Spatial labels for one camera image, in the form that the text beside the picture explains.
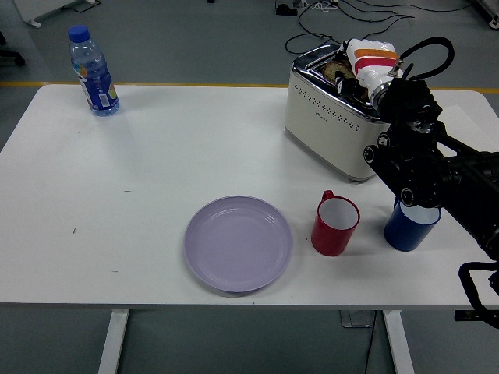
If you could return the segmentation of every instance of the mug handle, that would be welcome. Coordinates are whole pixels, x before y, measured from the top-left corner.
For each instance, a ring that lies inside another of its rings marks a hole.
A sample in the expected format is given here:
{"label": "mug handle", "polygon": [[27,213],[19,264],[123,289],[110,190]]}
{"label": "mug handle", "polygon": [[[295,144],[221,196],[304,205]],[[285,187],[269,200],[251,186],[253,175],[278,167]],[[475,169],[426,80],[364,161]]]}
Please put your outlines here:
{"label": "mug handle", "polygon": [[327,199],[332,199],[334,197],[334,193],[329,189],[327,191],[324,191],[322,194],[322,201],[325,201]]}

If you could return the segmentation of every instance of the red mug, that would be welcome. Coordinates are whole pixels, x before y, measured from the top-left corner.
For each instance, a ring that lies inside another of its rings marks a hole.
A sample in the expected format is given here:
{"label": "red mug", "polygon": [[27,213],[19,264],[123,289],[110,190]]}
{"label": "red mug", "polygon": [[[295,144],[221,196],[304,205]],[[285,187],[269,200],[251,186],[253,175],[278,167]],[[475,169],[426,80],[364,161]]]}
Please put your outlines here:
{"label": "red mug", "polygon": [[324,191],[313,224],[313,247],[326,256],[341,254],[359,221],[359,209],[352,201]]}

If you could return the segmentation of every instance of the gray floor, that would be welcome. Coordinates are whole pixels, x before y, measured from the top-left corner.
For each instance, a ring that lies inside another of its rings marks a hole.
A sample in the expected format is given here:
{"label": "gray floor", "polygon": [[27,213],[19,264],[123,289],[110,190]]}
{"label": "gray floor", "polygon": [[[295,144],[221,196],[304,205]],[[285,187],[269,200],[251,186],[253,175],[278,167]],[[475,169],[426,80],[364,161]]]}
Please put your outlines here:
{"label": "gray floor", "polygon": [[[469,4],[467,0],[411,3],[431,9]],[[345,4],[343,8],[364,19],[389,16],[355,12]],[[455,62],[429,79],[429,85],[492,89],[495,93],[485,96],[499,114],[495,71],[499,33],[479,13],[474,8],[427,12],[407,6],[396,11],[414,18],[401,20],[371,39],[390,41],[399,51],[427,37],[451,39]],[[214,4],[103,0],[85,13],[56,11],[38,20],[42,28],[34,29],[21,21],[10,1],[0,2],[5,47],[20,51],[27,60],[19,68],[0,58],[0,148],[39,82],[76,81],[66,37],[73,24],[89,26],[118,83],[287,84],[295,56],[285,50],[285,42],[303,32],[295,17],[276,16],[270,0]],[[360,23],[338,11],[310,10],[303,17],[307,28],[333,34],[338,41],[383,30],[390,22]],[[304,37],[289,47],[306,51],[322,42]],[[418,53],[413,56],[414,72],[432,69],[442,59],[439,49]],[[405,311],[402,316],[416,374],[497,372],[499,332],[491,327],[454,323],[452,311]],[[109,312],[99,309],[4,305],[0,307],[0,372],[97,372],[108,319]],[[381,318],[375,332],[369,372],[394,372]],[[369,338],[369,330],[342,328],[339,313],[330,310],[175,306],[135,311],[119,372],[363,372]]]}

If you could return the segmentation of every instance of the blue bottle cap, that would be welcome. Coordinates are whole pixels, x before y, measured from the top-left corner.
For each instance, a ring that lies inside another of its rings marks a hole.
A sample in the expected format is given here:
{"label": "blue bottle cap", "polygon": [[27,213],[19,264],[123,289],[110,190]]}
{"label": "blue bottle cap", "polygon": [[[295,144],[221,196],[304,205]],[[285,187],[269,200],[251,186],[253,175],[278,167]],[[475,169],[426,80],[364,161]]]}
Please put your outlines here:
{"label": "blue bottle cap", "polygon": [[88,41],[90,39],[90,33],[88,29],[84,25],[76,25],[72,26],[68,30],[69,39],[73,43],[83,43],[84,41]]}

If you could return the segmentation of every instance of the mug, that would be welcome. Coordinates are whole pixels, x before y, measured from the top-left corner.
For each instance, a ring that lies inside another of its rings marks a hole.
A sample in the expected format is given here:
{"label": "mug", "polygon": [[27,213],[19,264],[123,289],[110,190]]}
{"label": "mug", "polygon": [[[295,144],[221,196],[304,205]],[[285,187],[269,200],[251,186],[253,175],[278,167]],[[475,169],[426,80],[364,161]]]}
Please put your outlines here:
{"label": "mug", "polygon": [[405,206],[395,199],[394,210],[384,227],[384,238],[399,251],[412,251],[441,217],[440,208]]}
{"label": "mug", "polygon": [[335,196],[331,190],[324,191],[313,224],[313,247],[326,256],[341,254],[359,221],[359,209],[352,201]]}

